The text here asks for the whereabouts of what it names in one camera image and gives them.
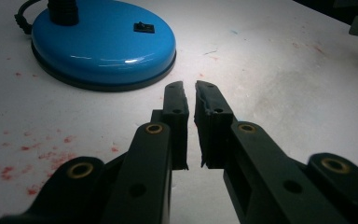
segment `black cable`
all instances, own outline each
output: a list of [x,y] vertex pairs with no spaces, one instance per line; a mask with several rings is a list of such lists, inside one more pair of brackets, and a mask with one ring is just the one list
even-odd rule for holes
[[28,23],[28,21],[23,16],[24,11],[30,7],[31,5],[39,2],[40,0],[28,0],[19,9],[19,12],[14,15],[14,18],[16,19],[17,24],[20,26],[20,28],[26,33],[27,35],[30,35],[32,32],[32,25]]

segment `red speck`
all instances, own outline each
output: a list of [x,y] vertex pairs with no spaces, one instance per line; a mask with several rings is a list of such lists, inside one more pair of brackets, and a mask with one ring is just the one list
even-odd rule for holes
[[63,139],[63,142],[64,143],[71,143],[72,141],[74,141],[75,138],[76,138],[75,136],[69,135],[65,139]]
[[56,156],[56,155],[57,155],[57,153],[55,153],[55,152],[44,153],[44,154],[42,154],[42,155],[39,156],[39,160],[43,160],[43,159],[48,160],[48,159],[50,159],[51,157]]
[[26,173],[28,173],[30,170],[32,170],[32,165],[30,165],[30,164],[28,164],[21,172],[23,173],[23,174],[26,174]]
[[75,153],[61,153],[58,158],[51,159],[51,169],[57,170],[61,165],[66,163],[67,161],[74,159],[76,157]]
[[35,195],[42,188],[37,185],[32,185],[30,188],[27,188],[28,195]]
[[9,180],[11,179],[11,175],[9,174],[12,170],[14,170],[14,168],[12,166],[7,166],[4,168],[4,170],[1,173],[1,177],[4,180]]
[[113,151],[113,152],[118,152],[117,147],[112,147],[112,151]]
[[34,144],[34,145],[30,146],[30,147],[21,147],[21,150],[22,151],[28,151],[31,148],[39,148],[41,145],[42,145],[42,143],[36,143],[36,144]]

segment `white table surface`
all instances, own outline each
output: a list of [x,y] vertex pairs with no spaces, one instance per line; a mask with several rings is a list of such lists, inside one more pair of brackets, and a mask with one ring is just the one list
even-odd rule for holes
[[[172,27],[176,64],[150,87],[101,93],[42,70],[13,18],[23,1],[0,0],[0,216],[23,212],[63,162],[108,162],[127,151],[162,108],[164,87],[179,80],[190,109],[190,171],[173,172],[171,223],[239,222],[223,172],[200,168],[197,80],[217,85],[236,117],[261,125],[288,156],[307,162],[330,152],[358,165],[358,37],[349,25],[290,0],[126,2]],[[27,19],[46,4],[30,7]]]

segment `screw hole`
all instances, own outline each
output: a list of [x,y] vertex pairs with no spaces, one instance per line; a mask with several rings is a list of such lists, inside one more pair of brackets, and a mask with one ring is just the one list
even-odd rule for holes
[[162,132],[162,126],[159,124],[150,124],[146,127],[146,131],[148,133],[161,133]]
[[130,187],[130,196],[139,198],[146,193],[146,187],[143,184],[134,184]]
[[94,166],[89,162],[80,162],[71,166],[66,174],[73,179],[80,179],[91,174]]
[[246,133],[255,133],[255,127],[249,124],[240,124],[238,129]]
[[347,163],[331,158],[322,159],[322,165],[332,172],[343,175],[349,173],[351,170]]
[[298,194],[302,192],[302,187],[296,181],[286,180],[283,182],[283,186],[286,190]]

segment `round blue base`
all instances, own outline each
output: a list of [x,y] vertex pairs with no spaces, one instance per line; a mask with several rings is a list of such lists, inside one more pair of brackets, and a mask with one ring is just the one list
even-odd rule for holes
[[[55,78],[93,91],[130,91],[164,78],[175,61],[171,28],[152,12],[112,0],[77,0],[79,23],[50,21],[48,10],[34,21],[36,59]],[[154,33],[134,24],[152,24]]]

